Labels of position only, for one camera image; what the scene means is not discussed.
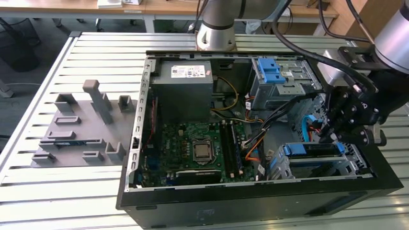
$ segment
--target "slatted metal table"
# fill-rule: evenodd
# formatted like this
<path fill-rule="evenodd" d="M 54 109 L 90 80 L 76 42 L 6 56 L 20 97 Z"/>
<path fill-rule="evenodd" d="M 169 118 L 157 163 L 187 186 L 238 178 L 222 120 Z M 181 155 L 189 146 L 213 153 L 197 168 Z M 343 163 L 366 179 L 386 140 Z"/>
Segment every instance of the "slatted metal table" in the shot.
<path fill-rule="evenodd" d="M 342 40 L 289 36 L 302 48 L 322 53 L 345 46 Z M 275 37 L 237 35 L 246 51 L 287 51 Z M 69 92 L 89 100 L 81 85 L 100 81 L 109 98 L 137 99 L 146 50 L 193 50 L 190 34 L 82 33 L 70 37 L 0 155 L 0 229 L 138 229 L 125 212 L 114 209 L 120 166 L 32 169 L 30 158 L 52 121 L 57 94 Z M 398 109 L 382 127 L 387 145 L 381 148 L 405 186 L 385 197 L 369 199 L 335 215 L 218 226 L 221 229 L 409 229 L 409 117 Z"/>

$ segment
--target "sticker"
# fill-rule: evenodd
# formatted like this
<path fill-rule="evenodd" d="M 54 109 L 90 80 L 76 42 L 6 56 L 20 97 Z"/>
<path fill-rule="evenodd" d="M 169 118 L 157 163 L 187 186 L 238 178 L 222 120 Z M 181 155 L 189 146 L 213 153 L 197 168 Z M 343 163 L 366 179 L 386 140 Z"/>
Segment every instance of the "sticker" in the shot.
<path fill-rule="evenodd" d="M 251 103 L 250 102 L 245 102 L 245 109 L 251 110 Z"/>
<path fill-rule="evenodd" d="M 173 66 L 171 78 L 205 78 L 205 66 Z"/>
<path fill-rule="evenodd" d="M 258 168 L 257 168 L 258 172 L 263 175 L 266 173 L 265 168 L 261 166 L 261 164 L 258 164 Z"/>
<path fill-rule="evenodd" d="M 124 11 L 124 13 L 141 13 L 141 11 Z"/>
<path fill-rule="evenodd" d="M 291 72 L 281 72 L 281 75 L 282 76 L 293 76 L 293 73 Z"/>

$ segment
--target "green motherboard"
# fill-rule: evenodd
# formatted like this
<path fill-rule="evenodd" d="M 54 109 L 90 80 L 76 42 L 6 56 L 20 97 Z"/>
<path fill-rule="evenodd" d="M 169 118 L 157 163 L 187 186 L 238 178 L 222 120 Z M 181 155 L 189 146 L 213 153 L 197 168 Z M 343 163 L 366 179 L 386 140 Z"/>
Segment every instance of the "green motherboard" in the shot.
<path fill-rule="evenodd" d="M 238 144 L 245 140 L 243 126 L 231 124 Z M 161 147 L 158 156 L 147 158 L 147 164 L 155 164 L 147 170 L 151 187 L 169 186 L 169 178 L 182 170 L 218 170 L 221 183 L 253 181 L 250 163 L 242 162 L 242 173 L 234 177 L 225 170 L 225 155 L 219 136 L 219 123 L 166 124 L 161 129 Z"/>

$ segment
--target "power supply label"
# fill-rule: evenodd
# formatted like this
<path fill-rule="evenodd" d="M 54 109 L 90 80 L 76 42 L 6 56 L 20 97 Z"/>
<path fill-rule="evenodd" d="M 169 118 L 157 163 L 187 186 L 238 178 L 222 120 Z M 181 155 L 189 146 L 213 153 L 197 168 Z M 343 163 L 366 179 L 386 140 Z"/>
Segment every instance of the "power supply label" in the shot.
<path fill-rule="evenodd" d="M 171 66 L 171 78 L 203 78 L 205 66 Z"/>

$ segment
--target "floor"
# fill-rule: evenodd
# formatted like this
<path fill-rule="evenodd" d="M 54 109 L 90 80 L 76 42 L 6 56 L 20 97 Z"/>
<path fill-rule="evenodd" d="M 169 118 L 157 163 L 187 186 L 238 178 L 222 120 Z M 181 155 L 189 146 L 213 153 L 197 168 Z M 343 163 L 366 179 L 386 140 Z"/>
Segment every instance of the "floor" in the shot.
<path fill-rule="evenodd" d="M 62 19 L 62 27 L 60 28 L 54 26 L 50 19 L 30 19 L 30 22 L 41 40 L 41 44 L 34 47 L 34 52 L 40 59 L 40 66 L 29 72 L 17 73 L 0 59 L 0 79 L 5 84 L 41 84 L 70 31 L 96 32 L 94 20 L 90 19 L 85 20 L 85 23 L 78 23 L 76 19 Z M 185 33 L 191 22 L 193 21 L 155 21 L 155 29 L 157 32 L 163 33 Z M 145 32 L 145 26 L 141 20 L 137 20 L 135 25 L 131 25 L 129 20 L 104 19 L 100 26 L 104 28 L 105 32 Z M 235 33 L 242 34 L 245 31 L 245 25 L 241 22 L 237 22 L 234 27 Z M 38 85 L 34 84 L 12 84 L 8 86 L 13 90 L 14 95 L 12 98 L 6 99 L 0 97 L 0 135 L 10 135 L 13 133 L 38 88 Z M 6 139 L 0 138 L 0 151 L 5 146 L 5 143 Z"/>

